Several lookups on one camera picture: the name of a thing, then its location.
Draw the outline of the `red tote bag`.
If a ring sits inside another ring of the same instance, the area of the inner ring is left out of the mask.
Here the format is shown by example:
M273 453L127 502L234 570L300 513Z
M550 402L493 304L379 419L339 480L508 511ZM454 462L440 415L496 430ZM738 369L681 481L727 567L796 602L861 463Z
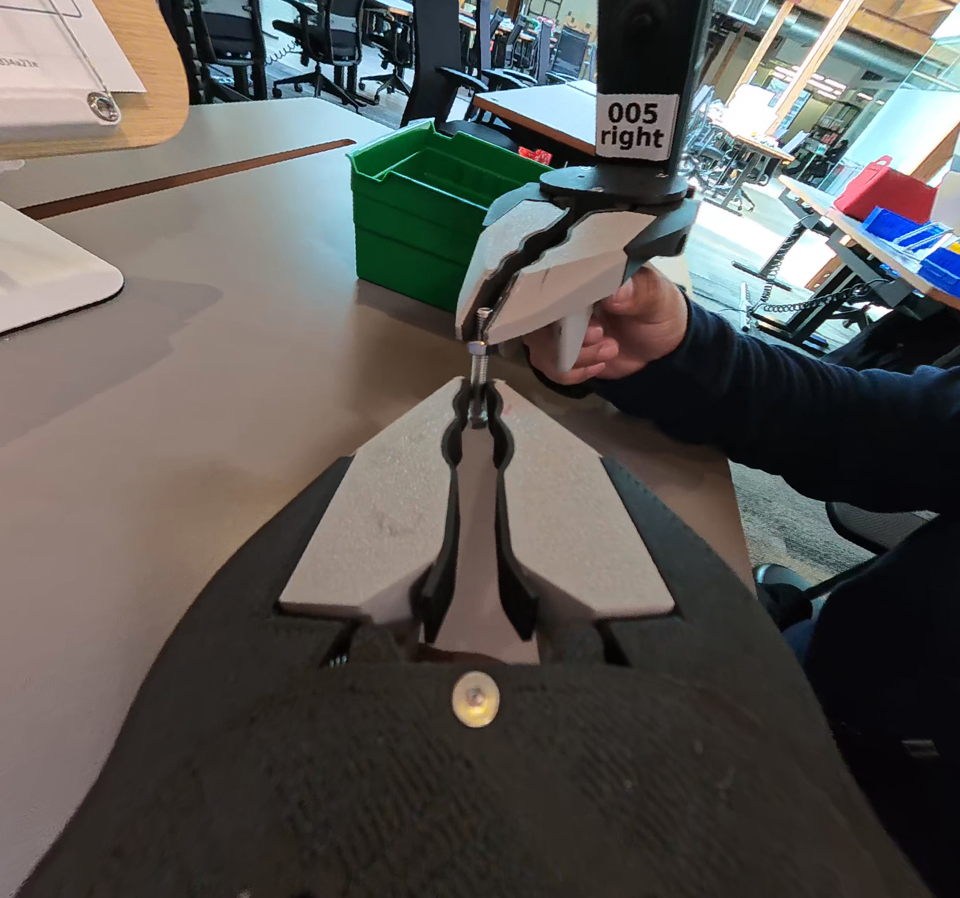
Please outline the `red tote bag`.
M881 208L918 223L930 219L936 190L912 175L891 166L891 157L882 156L864 166L835 197L840 213L864 221Z

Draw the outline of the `small blue bin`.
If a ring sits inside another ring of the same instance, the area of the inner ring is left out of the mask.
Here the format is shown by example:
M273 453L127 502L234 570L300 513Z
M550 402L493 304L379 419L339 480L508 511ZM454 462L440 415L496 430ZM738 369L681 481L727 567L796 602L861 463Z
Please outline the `small blue bin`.
M862 222L865 232L885 242L913 234L922 224L922 221L911 220L879 206L872 209Z
M918 275L932 286L959 296L959 252L950 247L938 247L923 257Z

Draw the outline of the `cluster of distant office chairs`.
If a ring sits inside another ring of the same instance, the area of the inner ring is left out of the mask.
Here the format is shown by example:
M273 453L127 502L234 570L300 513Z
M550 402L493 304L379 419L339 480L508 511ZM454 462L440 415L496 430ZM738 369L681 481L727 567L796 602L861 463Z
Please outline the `cluster of distant office chairs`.
M592 46L591 35L579 28L555 30L547 18L520 16L506 21L491 0L476 0L475 28L469 69L490 91L552 84L571 84L582 77Z

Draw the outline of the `person's right forearm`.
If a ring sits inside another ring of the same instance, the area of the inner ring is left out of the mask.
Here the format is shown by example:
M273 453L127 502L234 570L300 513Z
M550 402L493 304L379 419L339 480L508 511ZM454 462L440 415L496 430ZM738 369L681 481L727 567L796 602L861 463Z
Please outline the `person's right forearm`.
M591 390L812 499L958 517L958 368L857 371L688 308L677 349L632 376L591 379Z

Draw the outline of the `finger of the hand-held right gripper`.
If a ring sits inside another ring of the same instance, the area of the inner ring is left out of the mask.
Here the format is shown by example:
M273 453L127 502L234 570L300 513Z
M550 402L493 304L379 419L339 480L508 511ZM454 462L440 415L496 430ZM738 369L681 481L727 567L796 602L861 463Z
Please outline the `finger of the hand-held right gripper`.
M531 265L570 224L570 209L524 199L481 232L467 265L455 309L458 340L478 336L477 313L494 310L517 273Z
M560 234L510 282L487 320L487 343L519 339L552 327L558 343L582 343L594 304L615 293L627 266L626 248L653 222L635 211L592 212Z

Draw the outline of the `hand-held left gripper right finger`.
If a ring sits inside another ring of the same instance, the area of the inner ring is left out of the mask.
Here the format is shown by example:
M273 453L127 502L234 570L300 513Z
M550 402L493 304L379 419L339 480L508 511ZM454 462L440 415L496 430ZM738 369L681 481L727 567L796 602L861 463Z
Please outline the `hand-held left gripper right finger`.
M670 614L674 598L601 454L499 380L487 417L498 591L520 639Z

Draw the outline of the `silver bolt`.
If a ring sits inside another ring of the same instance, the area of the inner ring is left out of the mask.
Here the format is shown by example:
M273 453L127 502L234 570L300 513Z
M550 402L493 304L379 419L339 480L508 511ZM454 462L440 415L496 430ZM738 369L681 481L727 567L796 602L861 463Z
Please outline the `silver bolt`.
M490 307L481 307L476 311L474 318L474 328L471 333L470 341L483 340L487 342L487 322L493 310ZM469 376L469 401L467 409L467 420L470 427L474 430L480 430L488 424L487 413L487 383L489 374L489 358L485 363L471 362Z

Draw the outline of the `person's right hand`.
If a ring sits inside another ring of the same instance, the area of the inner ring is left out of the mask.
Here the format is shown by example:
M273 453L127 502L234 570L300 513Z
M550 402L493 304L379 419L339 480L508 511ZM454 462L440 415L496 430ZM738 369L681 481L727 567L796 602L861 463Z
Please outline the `person's right hand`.
M689 322L685 294L644 266L596 306L569 376L575 383L631 377L677 350Z

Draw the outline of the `wooden-edged office table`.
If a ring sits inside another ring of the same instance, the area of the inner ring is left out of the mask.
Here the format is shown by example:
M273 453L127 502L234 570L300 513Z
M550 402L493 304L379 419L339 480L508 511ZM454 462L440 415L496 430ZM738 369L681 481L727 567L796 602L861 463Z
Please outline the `wooden-edged office table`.
M476 94L475 107L544 142L594 157L596 89L590 82L538 85Z

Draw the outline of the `wooden instruction sign board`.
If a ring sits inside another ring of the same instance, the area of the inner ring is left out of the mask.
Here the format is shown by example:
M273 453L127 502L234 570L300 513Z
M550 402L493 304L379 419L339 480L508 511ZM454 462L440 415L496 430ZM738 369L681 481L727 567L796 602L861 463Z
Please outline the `wooden instruction sign board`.
M2 160L164 143L185 73L156 0L2 0Z

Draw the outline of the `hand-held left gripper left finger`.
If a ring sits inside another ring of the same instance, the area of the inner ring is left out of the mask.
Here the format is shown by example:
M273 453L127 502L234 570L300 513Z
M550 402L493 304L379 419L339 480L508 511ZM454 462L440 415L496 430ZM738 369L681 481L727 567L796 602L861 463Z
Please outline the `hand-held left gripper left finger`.
M469 380L455 378L339 462L340 482L279 596L283 611L413 622L436 642L455 588L469 398Z

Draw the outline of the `white sign stand base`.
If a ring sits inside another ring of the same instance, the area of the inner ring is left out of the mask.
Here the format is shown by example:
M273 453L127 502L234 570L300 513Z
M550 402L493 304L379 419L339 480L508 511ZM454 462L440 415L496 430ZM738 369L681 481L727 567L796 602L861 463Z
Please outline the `white sign stand base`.
M101 304L125 285L118 268L1 205L1 334Z

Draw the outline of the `black office chair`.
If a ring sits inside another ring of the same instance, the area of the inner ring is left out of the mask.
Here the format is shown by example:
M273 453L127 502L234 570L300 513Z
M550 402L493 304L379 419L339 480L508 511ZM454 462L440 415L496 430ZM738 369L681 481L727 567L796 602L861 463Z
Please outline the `black office chair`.
M449 120L459 90L486 92L484 82L464 70L459 18L459 0L413 0L414 80L402 125L431 120L451 137L466 124Z
M315 96L327 92L355 111L360 101L344 86L344 70L356 69L362 59L362 12L365 0L282 0L296 10L294 21L274 20L275 30L291 37L300 51L300 61L314 69L298 76L276 79L271 86L274 98L282 96L282 85L296 91L311 84Z
M260 0L193 0L204 99L267 100Z

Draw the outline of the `green plastic bin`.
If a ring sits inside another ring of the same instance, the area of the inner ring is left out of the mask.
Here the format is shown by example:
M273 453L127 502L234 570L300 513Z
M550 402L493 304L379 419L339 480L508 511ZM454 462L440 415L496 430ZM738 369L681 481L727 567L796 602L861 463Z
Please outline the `green plastic bin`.
M358 278L453 313L489 206L545 162L431 121L347 154Z

